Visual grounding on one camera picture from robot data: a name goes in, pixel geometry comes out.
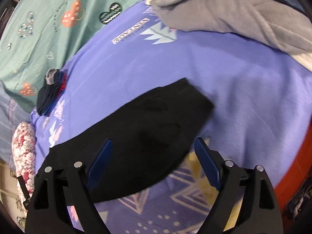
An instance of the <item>teal bedsheet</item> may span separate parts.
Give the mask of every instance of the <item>teal bedsheet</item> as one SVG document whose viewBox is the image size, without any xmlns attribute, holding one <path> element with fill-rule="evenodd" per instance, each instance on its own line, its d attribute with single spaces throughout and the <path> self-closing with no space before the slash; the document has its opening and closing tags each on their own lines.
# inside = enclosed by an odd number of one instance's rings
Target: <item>teal bedsheet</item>
<svg viewBox="0 0 312 234">
<path fill-rule="evenodd" d="M 0 80 L 26 111 L 49 68 L 61 68 L 120 12 L 141 0 L 21 0 L 0 41 Z"/>
</svg>

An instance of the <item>purple sheet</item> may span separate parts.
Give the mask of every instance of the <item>purple sheet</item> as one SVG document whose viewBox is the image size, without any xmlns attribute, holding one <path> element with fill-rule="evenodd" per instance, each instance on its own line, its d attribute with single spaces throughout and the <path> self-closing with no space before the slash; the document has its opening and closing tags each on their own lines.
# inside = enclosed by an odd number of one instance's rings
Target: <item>purple sheet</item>
<svg viewBox="0 0 312 234">
<path fill-rule="evenodd" d="M 312 113 L 312 73 L 289 55 L 235 34 L 169 29 L 144 2 L 98 32 L 64 69 L 67 89 L 51 116 L 32 113 L 36 170 L 49 147 L 79 135 L 144 92 L 186 77 L 216 106 L 199 136 L 210 137 L 210 148 L 239 166 L 263 165 L 276 186 L 301 146 Z M 149 221 L 149 214 L 164 214 L 166 207 L 169 214 L 171 197 L 181 189 L 170 177 L 158 184 L 147 199 L 154 206 L 144 209 L 146 215 L 130 214 L 118 200 L 102 206 L 114 208 L 112 221 L 116 215 Z M 202 220 L 187 206 L 179 210 Z M 135 221 L 129 220 L 128 227 L 133 224 L 134 231 Z M 116 226 L 112 231 L 125 230 Z"/>
<path fill-rule="evenodd" d="M 207 203 L 184 163 L 162 182 L 135 195 L 95 204 L 112 234 L 196 233 L 208 215 Z M 74 227 L 82 230 L 70 208 Z"/>
</svg>

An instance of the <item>red and white floral cloth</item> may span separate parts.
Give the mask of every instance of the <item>red and white floral cloth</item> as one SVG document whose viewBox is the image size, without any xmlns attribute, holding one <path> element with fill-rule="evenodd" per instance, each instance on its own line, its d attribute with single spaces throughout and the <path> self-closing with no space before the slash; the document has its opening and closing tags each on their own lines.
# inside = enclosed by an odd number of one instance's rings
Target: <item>red and white floral cloth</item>
<svg viewBox="0 0 312 234">
<path fill-rule="evenodd" d="M 30 196 L 32 196 L 35 187 L 35 143 L 35 130 L 33 126 L 26 122 L 20 123 L 12 138 L 12 155 L 16 166 L 16 176 L 23 176 Z M 18 194 L 23 204 L 25 197 L 19 182 Z M 27 214 L 24 205 L 22 207 L 25 214 Z"/>
</svg>

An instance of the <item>blue gripper pad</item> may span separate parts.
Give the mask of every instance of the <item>blue gripper pad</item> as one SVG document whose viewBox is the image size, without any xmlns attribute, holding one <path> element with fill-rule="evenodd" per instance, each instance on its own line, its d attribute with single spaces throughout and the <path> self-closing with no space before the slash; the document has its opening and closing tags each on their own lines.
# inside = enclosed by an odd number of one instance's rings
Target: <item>blue gripper pad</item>
<svg viewBox="0 0 312 234">
<path fill-rule="evenodd" d="M 222 188 L 223 158 L 217 151 L 210 150 L 202 138 L 197 138 L 195 140 L 194 147 L 196 156 L 199 159 L 210 185 L 220 191 Z"/>
<path fill-rule="evenodd" d="M 112 149 L 113 143 L 111 140 L 108 139 L 107 142 L 104 142 L 102 150 L 99 152 L 92 166 L 88 170 L 87 173 L 88 181 L 86 184 L 88 190 L 98 185 L 99 180 L 105 168 L 107 167 L 109 159 L 112 155 Z"/>
</svg>

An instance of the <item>gray fleece blanket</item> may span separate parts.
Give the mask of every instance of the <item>gray fleece blanket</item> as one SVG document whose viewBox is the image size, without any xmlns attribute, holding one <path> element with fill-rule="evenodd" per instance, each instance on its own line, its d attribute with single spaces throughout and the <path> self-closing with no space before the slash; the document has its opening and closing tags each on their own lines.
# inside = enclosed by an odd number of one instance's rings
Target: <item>gray fleece blanket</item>
<svg viewBox="0 0 312 234">
<path fill-rule="evenodd" d="M 280 49 L 312 71 L 312 24 L 274 0 L 152 0 L 171 28 L 237 33 Z"/>
</svg>

